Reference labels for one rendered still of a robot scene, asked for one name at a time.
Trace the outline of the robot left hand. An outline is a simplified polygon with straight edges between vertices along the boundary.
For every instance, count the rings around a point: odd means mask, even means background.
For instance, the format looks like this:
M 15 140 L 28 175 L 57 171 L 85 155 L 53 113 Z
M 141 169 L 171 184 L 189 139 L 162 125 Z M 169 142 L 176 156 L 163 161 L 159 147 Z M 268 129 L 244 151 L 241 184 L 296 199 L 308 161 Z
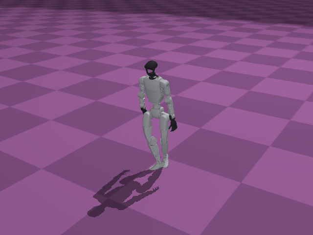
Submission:
M 171 130 L 171 132 L 172 132 L 172 131 L 177 129 L 177 123 L 175 121 L 175 118 L 172 119 L 171 115 L 169 115 L 169 118 L 171 120 L 171 125 L 170 125 L 169 129 L 172 127 L 172 130 Z

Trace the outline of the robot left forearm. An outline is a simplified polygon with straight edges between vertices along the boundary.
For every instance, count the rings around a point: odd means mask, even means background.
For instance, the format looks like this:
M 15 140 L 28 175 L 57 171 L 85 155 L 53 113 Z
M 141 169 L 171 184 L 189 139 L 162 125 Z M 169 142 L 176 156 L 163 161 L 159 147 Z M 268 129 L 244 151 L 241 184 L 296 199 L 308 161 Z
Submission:
M 172 119 L 175 118 L 172 98 L 170 98 L 170 103 L 167 104 L 167 107 L 168 107 L 168 114 L 171 115 Z

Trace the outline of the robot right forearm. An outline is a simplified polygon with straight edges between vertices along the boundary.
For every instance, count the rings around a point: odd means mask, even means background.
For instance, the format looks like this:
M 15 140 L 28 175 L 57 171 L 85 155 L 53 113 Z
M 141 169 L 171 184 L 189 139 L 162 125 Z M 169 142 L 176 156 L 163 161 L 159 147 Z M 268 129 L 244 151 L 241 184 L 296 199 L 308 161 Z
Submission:
M 145 109 L 145 98 L 139 98 L 139 105 L 140 105 L 140 109 L 144 108 Z

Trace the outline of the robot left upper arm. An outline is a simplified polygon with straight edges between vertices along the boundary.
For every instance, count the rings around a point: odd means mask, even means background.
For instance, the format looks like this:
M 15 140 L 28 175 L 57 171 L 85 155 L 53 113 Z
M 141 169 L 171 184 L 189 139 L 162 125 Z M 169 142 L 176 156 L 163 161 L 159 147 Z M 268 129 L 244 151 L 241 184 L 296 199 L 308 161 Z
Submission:
M 165 103 L 170 103 L 170 98 L 171 98 L 171 92 L 169 88 L 169 82 L 167 80 L 161 79 L 160 81 L 160 86 L 163 88 L 164 93 L 166 95 Z

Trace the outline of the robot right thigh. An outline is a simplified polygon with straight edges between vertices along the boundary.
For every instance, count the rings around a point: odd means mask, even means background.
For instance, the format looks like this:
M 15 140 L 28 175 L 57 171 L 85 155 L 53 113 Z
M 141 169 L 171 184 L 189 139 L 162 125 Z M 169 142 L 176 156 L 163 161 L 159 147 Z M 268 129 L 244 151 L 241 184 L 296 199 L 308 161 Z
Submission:
M 143 114 L 142 126 L 143 126 L 143 132 L 144 132 L 147 142 L 151 145 L 155 145 L 157 143 L 157 139 L 155 137 L 152 137 L 152 123 L 151 123 L 152 118 L 153 117 L 151 117 L 151 112 L 146 111 Z

